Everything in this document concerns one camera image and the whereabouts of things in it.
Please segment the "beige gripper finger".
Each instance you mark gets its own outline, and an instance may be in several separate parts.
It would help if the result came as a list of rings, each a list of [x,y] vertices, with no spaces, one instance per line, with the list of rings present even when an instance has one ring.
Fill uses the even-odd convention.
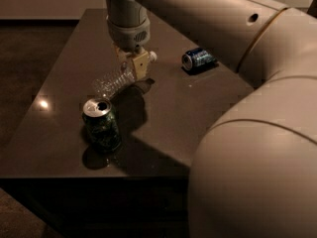
[[[128,68],[127,55],[119,47],[114,45],[116,57],[120,66],[120,70],[125,71]]]
[[[137,53],[133,54],[132,64],[136,80],[142,80],[146,77],[148,73],[149,57],[149,53],[144,49],[141,49]]]

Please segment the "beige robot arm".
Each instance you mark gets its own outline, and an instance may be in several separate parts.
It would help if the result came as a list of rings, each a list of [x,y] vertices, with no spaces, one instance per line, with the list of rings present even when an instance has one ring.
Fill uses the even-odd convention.
[[[193,156],[191,238],[317,238],[314,17],[272,0],[134,0],[251,91]]]

